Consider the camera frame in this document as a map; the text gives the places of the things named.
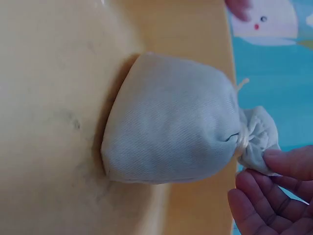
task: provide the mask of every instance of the fingernail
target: fingernail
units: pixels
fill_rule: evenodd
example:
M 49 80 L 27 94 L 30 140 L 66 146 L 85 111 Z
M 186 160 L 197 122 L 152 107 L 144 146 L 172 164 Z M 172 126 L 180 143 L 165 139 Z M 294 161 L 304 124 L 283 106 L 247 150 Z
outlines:
M 279 149 L 268 149 L 264 152 L 264 158 L 279 158 L 283 156 L 283 151 Z

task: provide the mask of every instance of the tied cloth pouch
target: tied cloth pouch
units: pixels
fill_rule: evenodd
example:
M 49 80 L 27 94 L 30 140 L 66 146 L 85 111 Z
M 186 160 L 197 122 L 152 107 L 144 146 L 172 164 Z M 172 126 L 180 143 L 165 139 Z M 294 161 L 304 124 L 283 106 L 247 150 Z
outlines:
M 243 166 L 272 175 L 263 160 L 268 148 L 279 149 L 273 119 L 263 107 L 239 108 L 221 71 L 146 53 L 117 95 L 101 151 L 111 180 L 162 184 L 210 177 L 235 151 Z

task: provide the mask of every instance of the cartoon character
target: cartoon character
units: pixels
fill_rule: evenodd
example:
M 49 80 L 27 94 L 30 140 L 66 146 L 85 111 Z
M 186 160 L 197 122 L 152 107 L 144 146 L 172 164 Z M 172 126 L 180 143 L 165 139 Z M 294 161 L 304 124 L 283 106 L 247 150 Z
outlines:
M 289 0 L 252 0 L 252 20 L 231 16 L 235 37 L 259 46 L 303 45 L 313 49 L 313 5 Z

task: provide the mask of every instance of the stain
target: stain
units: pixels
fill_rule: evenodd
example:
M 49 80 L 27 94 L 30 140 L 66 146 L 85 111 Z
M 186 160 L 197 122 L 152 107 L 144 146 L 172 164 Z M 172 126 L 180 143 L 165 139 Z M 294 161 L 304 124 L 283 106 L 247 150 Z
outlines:
M 67 109 L 61 109 L 55 112 L 54 117 L 71 125 L 74 130 L 80 130 L 82 125 L 76 115 Z
M 75 119 L 73 121 L 73 126 L 74 126 L 74 129 L 79 130 L 80 129 L 80 122 L 79 122 L 79 120 Z
M 88 48 L 88 50 L 90 50 L 93 54 L 96 54 L 96 51 L 95 51 L 95 49 L 94 49 L 94 45 L 93 45 L 93 43 L 92 42 L 87 42 L 86 43 L 86 47 Z

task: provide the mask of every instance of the finger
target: finger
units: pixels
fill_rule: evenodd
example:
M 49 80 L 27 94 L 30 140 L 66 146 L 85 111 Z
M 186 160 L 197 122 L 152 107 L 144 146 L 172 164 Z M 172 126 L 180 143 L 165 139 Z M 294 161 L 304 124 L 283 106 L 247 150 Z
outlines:
M 263 221 L 277 231 L 277 233 L 280 234 L 292 225 L 291 221 L 276 215 L 267 198 L 263 195 L 255 179 L 249 172 L 243 171 L 236 177 L 236 187 L 247 196 Z
M 267 150 L 264 160 L 278 174 L 298 180 L 313 180 L 313 145 L 290 152 Z
M 277 215 L 291 222 L 295 222 L 302 217 L 307 208 L 305 203 L 289 198 L 268 176 L 253 170 L 248 171 L 254 177 L 262 193 Z
M 302 218 L 295 222 L 290 228 L 285 230 L 281 235 L 311 235 L 313 234 L 313 220 Z
M 309 203 L 313 197 L 313 181 L 301 181 L 287 176 L 271 177 L 272 181 Z
M 248 22 L 251 20 L 247 10 L 250 8 L 249 0 L 226 0 L 226 4 L 233 15 L 239 20 Z
M 242 235 L 278 235 L 261 219 L 242 191 L 239 189 L 229 191 L 228 201 L 231 213 Z

